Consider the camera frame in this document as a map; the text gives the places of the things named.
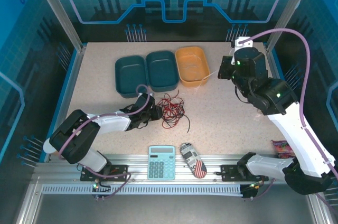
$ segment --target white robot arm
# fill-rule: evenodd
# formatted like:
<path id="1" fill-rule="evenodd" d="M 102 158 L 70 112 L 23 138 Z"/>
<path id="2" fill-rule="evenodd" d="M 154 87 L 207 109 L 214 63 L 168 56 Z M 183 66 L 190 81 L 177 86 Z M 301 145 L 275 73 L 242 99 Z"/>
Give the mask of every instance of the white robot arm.
<path id="1" fill-rule="evenodd" d="M 82 110 L 75 110 L 45 141 L 43 148 L 48 154 L 59 152 L 75 130 L 92 119 L 66 145 L 62 156 L 70 164 L 79 163 L 94 172 L 107 175 L 110 171 L 110 162 L 91 147 L 95 137 L 104 133 L 139 128 L 140 124 L 147 125 L 148 122 L 159 120 L 161 117 L 162 110 L 155 105 L 155 100 L 151 94 L 140 94 L 135 104 L 120 109 L 113 114 L 96 116 L 86 114 Z"/>
<path id="2" fill-rule="evenodd" d="M 248 37 L 235 40 L 233 57 L 223 57 L 218 78 L 232 80 L 236 93 L 238 89 L 248 103 L 268 116 L 285 136 L 296 158 L 278 159 L 248 153 L 238 162 L 240 173 L 249 171 L 253 175 L 284 180 L 300 194 L 325 191 L 331 184 L 328 176 L 330 168 L 302 126 L 297 97 L 285 81 L 268 77 L 265 56 L 252 47 L 252 41 L 238 44 L 245 39 Z M 306 120 L 305 123 L 334 166 L 335 158 L 325 149 Z"/>

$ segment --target white table surface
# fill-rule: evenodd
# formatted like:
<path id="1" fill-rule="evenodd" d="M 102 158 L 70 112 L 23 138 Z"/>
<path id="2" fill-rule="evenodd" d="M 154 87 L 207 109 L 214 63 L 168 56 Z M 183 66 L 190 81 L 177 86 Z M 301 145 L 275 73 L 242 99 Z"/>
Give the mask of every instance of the white table surface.
<path id="1" fill-rule="evenodd" d="M 122 98 L 115 89 L 116 60 L 136 54 L 146 57 L 158 50 L 175 52 L 185 46 L 204 50 L 210 72 L 218 72 L 222 56 L 231 49 L 230 43 L 88 43 L 68 115 L 75 109 L 91 114 L 114 112 L 135 103 L 136 98 Z M 255 47 L 264 52 L 263 44 L 255 43 Z M 180 154 L 179 146 L 190 142 L 201 155 L 274 153 L 271 140 L 284 140 L 281 132 L 252 105 L 241 103 L 234 94 L 233 83 L 218 79 L 217 72 L 197 91 L 179 83 L 176 90 L 169 92 L 174 95 L 180 90 L 191 121 L 189 133 L 186 118 L 172 129 L 163 129 L 159 120 L 143 129 L 97 136 L 92 146 L 103 154 L 147 154 L 148 146 L 165 144 L 176 146 L 176 154 Z M 155 101 L 163 96 L 164 93 L 155 93 Z"/>

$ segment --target calculator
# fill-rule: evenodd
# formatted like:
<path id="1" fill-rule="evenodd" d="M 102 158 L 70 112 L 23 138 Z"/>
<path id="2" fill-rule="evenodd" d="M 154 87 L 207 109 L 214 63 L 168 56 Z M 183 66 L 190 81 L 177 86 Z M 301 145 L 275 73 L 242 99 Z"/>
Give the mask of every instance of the calculator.
<path id="1" fill-rule="evenodd" d="M 175 147 L 156 145 L 149 147 L 148 179 L 175 179 Z"/>

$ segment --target glass panel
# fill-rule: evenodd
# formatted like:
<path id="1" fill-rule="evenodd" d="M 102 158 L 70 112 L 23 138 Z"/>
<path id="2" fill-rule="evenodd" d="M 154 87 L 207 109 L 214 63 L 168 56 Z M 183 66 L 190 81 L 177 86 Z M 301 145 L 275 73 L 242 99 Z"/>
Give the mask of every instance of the glass panel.
<path id="1" fill-rule="evenodd" d="M 0 4 L 0 222 L 13 223 L 33 172 L 29 165 L 39 161 L 39 141 L 47 137 L 73 47 L 46 0 Z"/>
<path id="2" fill-rule="evenodd" d="M 311 49 L 305 116 L 324 146 L 338 158 L 338 7 L 337 0 L 302 0 L 288 28 L 300 31 Z M 276 53 L 285 79 L 300 96 L 305 49 L 298 37 L 282 34 Z"/>
<path id="3" fill-rule="evenodd" d="M 288 0 L 61 2 L 83 42 L 142 42 L 230 41 L 253 35 L 274 27 Z"/>

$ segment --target colorful candy package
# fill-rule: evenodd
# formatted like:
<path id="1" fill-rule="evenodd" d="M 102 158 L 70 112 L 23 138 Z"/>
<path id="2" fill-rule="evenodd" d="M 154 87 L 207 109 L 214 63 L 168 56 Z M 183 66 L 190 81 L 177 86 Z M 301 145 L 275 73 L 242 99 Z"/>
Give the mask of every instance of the colorful candy package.
<path id="1" fill-rule="evenodd" d="M 272 141 L 272 143 L 279 158 L 286 159 L 296 157 L 287 141 Z"/>

